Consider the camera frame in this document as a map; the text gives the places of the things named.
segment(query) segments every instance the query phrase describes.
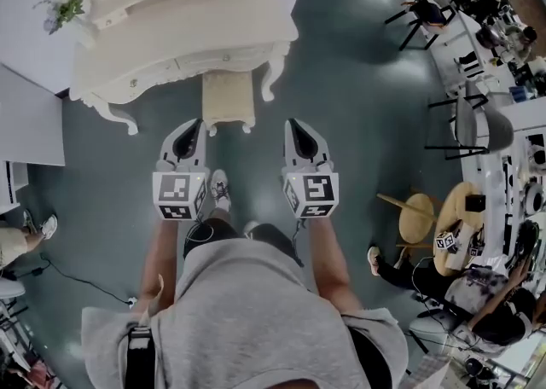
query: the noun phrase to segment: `round wooden table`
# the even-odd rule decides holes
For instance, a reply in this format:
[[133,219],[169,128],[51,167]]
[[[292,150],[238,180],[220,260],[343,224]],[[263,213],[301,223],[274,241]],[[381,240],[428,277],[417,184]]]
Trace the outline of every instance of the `round wooden table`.
[[[479,231],[484,226],[483,212],[467,212],[465,203],[467,195],[481,195],[479,189],[473,184],[463,182],[457,184],[447,195],[442,210],[438,216],[436,229],[434,230],[434,266],[442,276],[454,276],[459,271],[445,267],[445,262],[450,254],[447,250],[436,248],[436,236],[449,229],[455,222],[461,219],[465,224],[470,225],[474,231]],[[464,265],[470,261],[470,256],[467,254]]]

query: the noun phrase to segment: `flower vase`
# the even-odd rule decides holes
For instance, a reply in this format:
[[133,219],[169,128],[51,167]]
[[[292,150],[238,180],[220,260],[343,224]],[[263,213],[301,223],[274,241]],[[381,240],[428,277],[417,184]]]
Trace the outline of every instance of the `flower vase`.
[[95,47],[96,38],[99,35],[98,28],[88,22],[83,20],[78,16],[75,16],[70,22],[68,22],[73,30],[76,32],[77,40],[87,49],[92,49]]

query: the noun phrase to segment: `black strap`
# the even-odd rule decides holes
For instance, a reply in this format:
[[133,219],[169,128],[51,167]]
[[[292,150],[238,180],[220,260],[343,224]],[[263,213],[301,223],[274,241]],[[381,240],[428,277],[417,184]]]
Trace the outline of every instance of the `black strap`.
[[129,332],[125,389],[154,389],[155,344],[152,331],[147,327],[134,327]]
[[392,389],[391,370],[381,351],[354,328],[349,328],[349,333],[371,389]]

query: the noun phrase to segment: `sneaker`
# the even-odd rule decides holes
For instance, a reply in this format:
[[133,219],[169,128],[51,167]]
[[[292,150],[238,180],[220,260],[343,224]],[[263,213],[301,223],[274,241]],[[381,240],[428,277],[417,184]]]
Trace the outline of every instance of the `sneaker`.
[[217,208],[229,212],[231,199],[229,198],[228,176],[222,169],[217,169],[211,178],[211,195]]
[[252,239],[252,232],[253,229],[259,226],[258,221],[250,221],[247,225],[245,225],[245,228],[242,230],[242,234],[245,235],[247,239]]
[[377,264],[377,258],[381,255],[381,251],[378,247],[373,245],[368,250],[368,263],[370,268],[372,269],[372,275],[379,276],[379,272],[377,271],[379,269],[379,265]]
[[400,267],[404,264],[404,262],[410,260],[411,254],[410,249],[408,247],[402,248],[402,252],[400,253],[400,257],[398,257],[398,262],[394,264],[394,268],[399,270]]
[[23,228],[28,228],[31,235],[35,235],[38,232],[36,225],[34,225],[32,214],[27,209],[23,212]]
[[51,239],[51,236],[57,231],[57,216],[51,215],[47,221],[42,224],[42,234],[45,236],[44,239]]

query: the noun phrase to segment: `gray floor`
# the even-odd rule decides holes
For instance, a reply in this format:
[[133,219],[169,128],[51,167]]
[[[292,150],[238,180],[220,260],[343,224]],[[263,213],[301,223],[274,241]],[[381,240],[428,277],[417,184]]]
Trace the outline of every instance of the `gray floor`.
[[[407,293],[372,277],[366,260],[372,240],[387,258],[396,258],[399,211],[377,200],[375,193],[403,199],[411,185],[443,199],[461,180],[461,170],[457,161],[444,161],[442,153],[423,150],[427,127],[437,140],[449,132],[442,119],[427,113],[427,103],[443,96],[432,57],[412,48],[398,52],[408,31],[404,20],[383,25],[402,1],[299,0],[294,19],[300,37],[274,86],[276,99],[261,100],[258,85],[264,70],[258,70],[253,133],[243,134],[238,124],[220,126],[208,143],[208,165],[222,166],[230,177],[238,226],[256,218],[292,233],[295,220],[278,178],[283,123],[296,117],[311,124],[328,140],[340,173],[341,203],[334,225],[354,288],[366,307],[386,305],[406,327],[421,308]],[[416,36],[413,45],[423,44]],[[57,266],[125,299],[137,293],[157,222],[151,172],[160,145],[182,122],[200,116],[200,78],[149,90],[124,110],[138,121],[137,136],[127,136],[124,125],[101,119],[79,102],[65,101],[67,166],[33,167],[32,186],[20,195],[38,218],[52,211],[58,215],[59,231],[42,247]],[[9,216],[16,220],[15,214]],[[308,261],[305,232],[299,251]],[[36,253],[29,254],[16,262],[15,270],[40,263]],[[52,269],[37,278],[28,276],[24,283],[31,308],[24,322],[37,349],[68,387],[91,387],[79,342],[81,310],[92,305],[122,311],[124,306]]]

